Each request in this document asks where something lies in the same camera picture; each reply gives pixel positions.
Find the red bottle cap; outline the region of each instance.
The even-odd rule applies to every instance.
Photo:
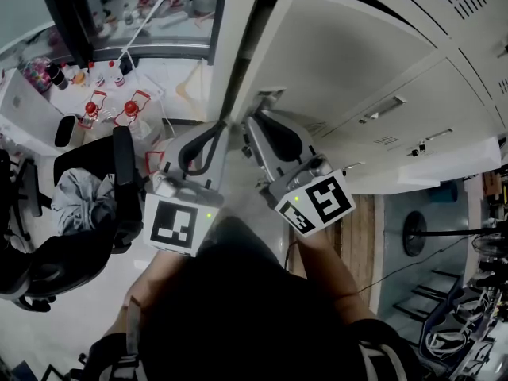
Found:
[[[85,106],[85,111],[91,116],[97,111],[97,105],[93,102],[88,102]]]
[[[124,106],[125,114],[127,114],[129,117],[135,116],[137,111],[139,110],[139,107],[137,106],[136,102],[133,100],[129,100],[125,106]]]

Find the crumpled clothing on chair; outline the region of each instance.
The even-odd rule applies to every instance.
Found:
[[[60,236],[95,230],[105,217],[114,220],[114,174],[101,182],[82,168],[65,171],[56,185],[51,209]]]

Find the standing fan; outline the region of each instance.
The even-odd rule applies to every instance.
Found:
[[[508,256],[508,226],[504,221],[497,227],[485,227],[475,230],[453,230],[445,232],[428,232],[427,222],[423,214],[413,211],[407,215],[402,231],[402,243],[408,256],[417,256],[425,246],[426,237],[440,236],[472,236],[478,234],[473,240],[473,248],[484,256]]]

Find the blue-gray floor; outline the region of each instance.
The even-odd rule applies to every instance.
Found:
[[[383,276],[406,265],[422,261],[439,249],[458,241],[461,237],[428,237],[421,254],[410,257],[402,246],[402,227],[406,216],[413,210],[421,212],[427,222],[427,230],[458,230],[468,228],[468,197],[464,185],[458,183],[459,198],[455,203],[432,203],[426,190],[385,196],[384,261]],[[463,239],[445,252],[437,253],[426,262],[392,275],[383,281],[379,301],[378,315],[394,326],[399,333],[406,328],[408,338],[418,342],[419,328],[414,321],[408,320],[393,308],[398,302],[411,301],[411,290],[418,284],[431,284],[433,287],[450,287],[451,279],[435,275],[433,269],[454,274],[464,271],[468,240]]]

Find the wooden floor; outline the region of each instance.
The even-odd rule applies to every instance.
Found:
[[[374,267],[374,196],[353,195],[356,209],[344,216],[335,225],[327,228],[330,241],[335,251],[348,266],[358,289],[365,288],[372,283]],[[298,252],[293,247],[290,256],[290,271],[305,278],[305,269]],[[363,291],[360,296],[368,304],[371,289]]]

